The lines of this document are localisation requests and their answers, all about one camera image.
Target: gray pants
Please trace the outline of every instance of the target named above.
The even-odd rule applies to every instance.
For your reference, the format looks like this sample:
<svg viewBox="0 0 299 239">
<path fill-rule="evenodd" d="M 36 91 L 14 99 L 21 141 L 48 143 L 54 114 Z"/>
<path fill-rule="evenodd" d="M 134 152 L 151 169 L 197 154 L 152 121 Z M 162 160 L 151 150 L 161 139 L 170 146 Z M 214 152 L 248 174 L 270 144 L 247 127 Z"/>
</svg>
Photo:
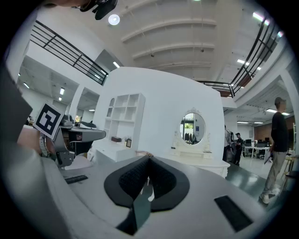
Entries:
<svg viewBox="0 0 299 239">
<path fill-rule="evenodd" d="M 263 194 L 268 195 L 274 187 L 275 180 L 284 164 L 287 152 L 273 152 L 273 163 L 268 174 Z"/>
</svg>

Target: ceiling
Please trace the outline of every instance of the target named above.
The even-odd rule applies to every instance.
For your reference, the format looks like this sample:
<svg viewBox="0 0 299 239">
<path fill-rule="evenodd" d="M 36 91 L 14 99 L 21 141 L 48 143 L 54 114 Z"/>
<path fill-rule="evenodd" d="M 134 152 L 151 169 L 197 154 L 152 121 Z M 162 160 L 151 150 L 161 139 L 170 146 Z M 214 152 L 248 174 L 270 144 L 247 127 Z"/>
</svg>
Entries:
<svg viewBox="0 0 299 239">
<path fill-rule="evenodd" d="M 137 67 L 231 82 L 260 29 L 256 11 L 246 0 L 120 0 L 111 14 L 121 21 L 108 26 Z"/>
<path fill-rule="evenodd" d="M 247 102 L 246 105 L 233 110 L 232 113 L 237 115 L 238 121 L 253 122 L 270 122 L 273 113 L 267 112 L 267 109 L 276 110 L 274 101 L 276 97 L 281 97 L 286 100 L 286 112 L 293 115 L 293 107 L 289 94 L 286 90 L 285 84 L 282 79 L 279 79 L 268 88 L 261 91 L 253 99 Z"/>
<path fill-rule="evenodd" d="M 78 84 L 69 78 L 53 71 L 43 64 L 26 56 L 20 68 L 18 84 L 26 83 L 31 90 L 41 93 L 56 101 L 61 97 L 61 103 L 70 104 L 73 100 Z M 60 95 L 60 89 L 64 88 L 64 94 Z M 95 109 L 99 95 L 83 90 L 78 108 L 82 110 Z"/>
</svg>

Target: man in black shirt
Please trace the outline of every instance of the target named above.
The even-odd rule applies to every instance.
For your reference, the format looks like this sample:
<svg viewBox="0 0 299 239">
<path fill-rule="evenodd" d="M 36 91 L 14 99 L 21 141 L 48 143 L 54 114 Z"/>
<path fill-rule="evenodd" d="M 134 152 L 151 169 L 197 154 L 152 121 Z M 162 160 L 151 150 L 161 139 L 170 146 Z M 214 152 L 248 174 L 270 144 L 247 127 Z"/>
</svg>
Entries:
<svg viewBox="0 0 299 239">
<path fill-rule="evenodd" d="M 239 166 L 240 164 L 240 159 L 241 159 L 241 153 L 242 153 L 242 146 L 243 146 L 243 139 L 241 138 L 240 133 L 236 133 L 238 141 L 236 142 L 236 154 L 235 154 L 235 160 L 234 164 Z"/>
<path fill-rule="evenodd" d="M 265 188 L 260 195 L 261 200 L 265 204 L 269 203 L 269 194 L 276 194 L 273 192 L 275 180 L 281 170 L 281 167 L 285 161 L 286 153 L 288 151 L 288 130 L 285 118 L 282 114 L 286 109 L 285 100 L 277 97 L 275 99 L 275 106 L 277 108 L 277 112 L 272 118 L 271 131 L 271 137 L 274 142 L 270 149 L 273 151 L 273 163 L 266 180 Z"/>
</svg>

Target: black railing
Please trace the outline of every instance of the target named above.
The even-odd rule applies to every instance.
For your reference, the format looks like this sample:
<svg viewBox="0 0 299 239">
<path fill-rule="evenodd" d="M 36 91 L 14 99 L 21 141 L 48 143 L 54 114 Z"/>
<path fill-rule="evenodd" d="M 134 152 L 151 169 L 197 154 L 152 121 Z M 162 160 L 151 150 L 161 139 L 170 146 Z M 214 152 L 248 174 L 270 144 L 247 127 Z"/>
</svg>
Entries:
<svg viewBox="0 0 299 239">
<path fill-rule="evenodd" d="M 260 65 L 262 64 L 262 62 L 269 58 L 270 54 L 273 52 L 273 49 L 275 47 L 274 44 L 276 43 L 277 35 L 272 37 L 274 29 L 276 28 L 275 23 L 274 21 L 269 22 L 266 30 L 263 33 L 265 20 L 266 17 L 261 23 L 261 27 L 256 36 L 255 42 L 248 56 L 246 57 L 246 60 L 244 61 L 242 67 L 230 83 L 219 81 L 198 82 L 211 86 L 213 89 L 218 90 L 222 97 L 231 96 L 233 98 L 241 88 L 244 88 L 247 85 L 247 83 L 250 80 L 252 80 L 252 78 L 256 75 L 256 71 L 260 70 Z"/>
<path fill-rule="evenodd" d="M 200 82 L 204 85 L 211 86 L 213 89 L 220 92 L 220 95 L 222 97 L 234 97 L 233 95 L 233 88 L 232 86 L 227 82 L 219 82 L 219 81 L 201 81 L 198 80 L 197 82 Z"/>
<path fill-rule="evenodd" d="M 247 85 L 247 83 L 252 80 L 252 78 L 256 75 L 255 72 L 258 70 L 262 62 L 266 59 L 266 57 L 269 58 L 270 54 L 273 52 L 272 47 L 274 43 L 276 42 L 277 35 L 275 35 L 274 38 L 272 38 L 273 31 L 275 29 L 275 23 L 274 21 L 269 22 L 267 29 L 265 30 L 263 34 L 263 28 L 264 28 L 264 23 L 267 18 L 265 17 L 264 20 L 261 23 L 261 27 L 258 31 L 258 34 L 256 36 L 255 42 L 245 60 L 243 63 L 242 67 L 234 77 L 234 79 L 231 81 L 230 85 L 233 85 L 233 94 L 235 94 L 244 86 Z M 270 34 L 268 35 L 267 40 L 265 40 L 267 33 L 272 27 Z"/>
<path fill-rule="evenodd" d="M 103 85 L 108 73 L 78 48 L 52 29 L 36 21 L 31 33 L 32 42 Z"/>
</svg>

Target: brown wall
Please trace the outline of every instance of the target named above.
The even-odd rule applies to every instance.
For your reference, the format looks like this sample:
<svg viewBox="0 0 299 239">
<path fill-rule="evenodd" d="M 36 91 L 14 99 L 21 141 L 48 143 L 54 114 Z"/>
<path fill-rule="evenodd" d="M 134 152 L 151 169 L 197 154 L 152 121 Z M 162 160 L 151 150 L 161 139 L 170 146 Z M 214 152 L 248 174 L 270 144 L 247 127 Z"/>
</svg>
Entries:
<svg viewBox="0 0 299 239">
<path fill-rule="evenodd" d="M 295 117 L 291 116 L 287 119 L 286 121 L 286 126 L 288 129 L 293 129 L 293 123 L 295 123 Z M 273 142 L 271 138 L 271 128 L 272 124 L 267 124 L 267 125 L 261 125 L 261 126 L 256 126 L 254 127 L 254 139 L 255 140 L 265 140 L 265 138 L 270 138 L 270 141 Z"/>
</svg>

